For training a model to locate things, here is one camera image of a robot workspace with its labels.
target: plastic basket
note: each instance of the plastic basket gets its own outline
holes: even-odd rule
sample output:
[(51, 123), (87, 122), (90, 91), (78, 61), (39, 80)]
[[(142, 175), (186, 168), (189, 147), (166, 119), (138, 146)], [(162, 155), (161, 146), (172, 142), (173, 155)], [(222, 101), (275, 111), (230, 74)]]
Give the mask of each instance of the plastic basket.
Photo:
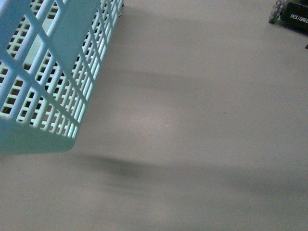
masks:
[(122, 4), (0, 1), (0, 154), (73, 147)]

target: wheel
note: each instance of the wheel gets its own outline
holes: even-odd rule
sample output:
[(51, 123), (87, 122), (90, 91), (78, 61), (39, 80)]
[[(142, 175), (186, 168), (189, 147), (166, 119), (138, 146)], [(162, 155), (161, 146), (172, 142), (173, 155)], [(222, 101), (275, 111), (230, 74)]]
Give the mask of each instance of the wheel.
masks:
[(273, 10), (270, 13), (269, 23), (275, 24), (284, 10), (284, 0), (276, 1)]

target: gray floor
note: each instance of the gray floor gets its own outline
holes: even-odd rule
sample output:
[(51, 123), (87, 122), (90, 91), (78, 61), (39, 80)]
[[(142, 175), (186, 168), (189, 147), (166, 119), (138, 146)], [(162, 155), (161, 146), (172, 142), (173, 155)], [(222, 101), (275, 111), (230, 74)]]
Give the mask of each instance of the gray floor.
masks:
[(308, 37), (274, 2), (126, 0), (73, 150), (0, 157), (0, 230), (308, 230)]

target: floor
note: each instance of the floor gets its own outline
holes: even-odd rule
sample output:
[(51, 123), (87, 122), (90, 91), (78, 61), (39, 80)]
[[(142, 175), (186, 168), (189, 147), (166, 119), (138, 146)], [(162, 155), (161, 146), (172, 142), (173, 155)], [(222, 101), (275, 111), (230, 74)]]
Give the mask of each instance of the floor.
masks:
[(0, 157), (0, 231), (308, 230), (308, 37), (273, 4), (126, 0), (74, 148)]

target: basket grid hole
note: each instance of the basket grid hole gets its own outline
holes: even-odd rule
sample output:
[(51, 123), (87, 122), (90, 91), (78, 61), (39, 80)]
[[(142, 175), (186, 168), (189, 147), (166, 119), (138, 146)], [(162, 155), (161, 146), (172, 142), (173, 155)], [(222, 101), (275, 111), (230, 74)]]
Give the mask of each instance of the basket grid hole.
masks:
[(9, 114), (11, 112), (11, 110), (12, 110), (11, 107), (4, 106), (1, 112), (4, 113), (4, 114)]
[(52, 110), (52, 105), (49, 105), (47, 108), (47, 112), (51, 112), (51, 110)]
[(8, 73), (8, 69), (4, 68), (4, 69), (1, 70), (2, 75), (6, 75), (6, 73)]
[(24, 111), (24, 110), (23, 110), (23, 111), (21, 112), (21, 115), (20, 115), (20, 116), (21, 116), (21, 117), (25, 117), (26, 114), (27, 114), (27, 111)]
[(8, 98), (7, 101), (6, 101), (6, 103), (7, 103), (7, 104), (14, 105), (15, 101), (16, 101), (15, 98)]
[(10, 39), (9, 44), (6, 47), (7, 53), (14, 58), (19, 51), (19, 48), (21, 44), (24, 41), (25, 36), (28, 33), (28, 30), (30, 29), (30, 24), (26, 20), (26, 17), (23, 16), (20, 23), (17, 26), (17, 29), (15, 30), (13, 36)]
[(31, 101), (27, 101), (27, 102), (25, 103), (25, 107), (29, 108), (29, 107), (30, 107), (30, 104), (31, 104)]
[(70, 92), (70, 94), (69, 94), (69, 97), (72, 98), (74, 94), (75, 94), (75, 90), (72, 89), (71, 92)]
[(14, 85), (17, 87), (22, 87), (23, 83), (24, 82), (21, 79), (17, 78)]
[(58, 117), (55, 115), (55, 116), (52, 118), (51, 123), (54, 124), (54, 123), (56, 122), (57, 118), (58, 118)]
[(67, 126), (70, 124), (69, 119), (66, 119), (66, 122), (64, 123), (65, 128), (67, 128)]
[(24, 69), (25, 70), (30, 70), (30, 67), (31, 67), (31, 65), (24, 64)]
[(10, 94), (17, 96), (18, 93), (19, 93), (19, 89), (12, 89)]
[(36, 77), (37, 82), (40, 82), (41, 79), (42, 79), (42, 75), (38, 75), (38, 76)]
[(102, 2), (101, 7), (102, 7), (102, 8), (107, 8), (107, 5), (108, 5), (107, 3), (104, 4), (104, 3)]
[(49, 114), (45, 114), (42, 123), (46, 125), (46, 122), (48, 121), (48, 119), (49, 119)]
[(58, 81), (58, 85), (62, 85), (62, 83), (63, 83), (63, 78), (60, 78)]

